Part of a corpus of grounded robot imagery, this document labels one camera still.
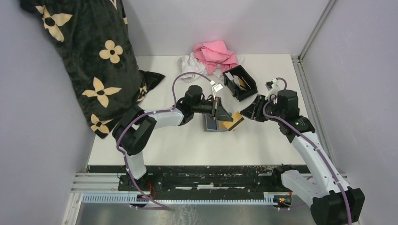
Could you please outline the grey leather card holder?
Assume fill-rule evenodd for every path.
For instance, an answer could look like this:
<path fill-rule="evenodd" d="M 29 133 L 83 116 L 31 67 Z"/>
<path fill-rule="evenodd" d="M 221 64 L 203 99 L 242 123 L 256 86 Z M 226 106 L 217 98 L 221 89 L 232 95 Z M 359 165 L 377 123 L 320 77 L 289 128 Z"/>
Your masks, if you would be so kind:
<path fill-rule="evenodd" d="M 214 120 L 208 114 L 203 114 L 203 130 L 205 132 L 228 131 L 228 129 L 224 125 L 224 121 Z"/>

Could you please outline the black plastic card box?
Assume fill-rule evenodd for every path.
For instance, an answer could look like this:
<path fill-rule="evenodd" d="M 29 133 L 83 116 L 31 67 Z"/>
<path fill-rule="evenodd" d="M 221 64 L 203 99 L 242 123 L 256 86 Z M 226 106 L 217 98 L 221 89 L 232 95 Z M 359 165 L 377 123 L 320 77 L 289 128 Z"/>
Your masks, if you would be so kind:
<path fill-rule="evenodd" d="M 255 80 L 241 65 L 223 72 L 222 75 L 224 85 L 239 102 L 258 93 Z"/>

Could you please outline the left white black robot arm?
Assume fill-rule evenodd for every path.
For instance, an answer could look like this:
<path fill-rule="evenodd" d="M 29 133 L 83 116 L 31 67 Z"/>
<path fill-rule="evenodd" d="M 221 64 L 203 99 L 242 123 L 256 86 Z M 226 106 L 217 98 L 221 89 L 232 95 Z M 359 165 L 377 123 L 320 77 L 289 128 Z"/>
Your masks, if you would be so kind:
<path fill-rule="evenodd" d="M 145 176 L 143 150 L 152 132 L 156 129 L 182 126 L 188 123 L 195 113 L 210 116 L 213 120 L 232 122 L 232 115 L 222 106 L 220 97 L 205 99 L 203 89 L 192 85 L 185 95 L 171 108 L 145 111 L 139 106 L 132 107 L 122 117 L 112 132 L 116 148 L 123 154 L 130 185 L 135 190 L 143 190 L 148 184 Z"/>

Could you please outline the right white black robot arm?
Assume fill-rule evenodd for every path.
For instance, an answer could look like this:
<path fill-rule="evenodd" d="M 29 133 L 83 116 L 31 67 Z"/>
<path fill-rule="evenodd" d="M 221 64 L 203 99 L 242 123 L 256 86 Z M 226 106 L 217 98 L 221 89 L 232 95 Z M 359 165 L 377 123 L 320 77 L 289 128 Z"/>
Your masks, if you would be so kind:
<path fill-rule="evenodd" d="M 351 225 L 359 221 L 364 193 L 351 187 L 325 153 L 314 126 L 300 114 L 297 92 L 281 90 L 275 98 L 258 95 L 240 114 L 257 122 L 276 122 L 310 171 L 305 178 L 292 165 L 274 168 L 274 190 L 288 188 L 295 193 L 309 207 L 317 225 Z"/>

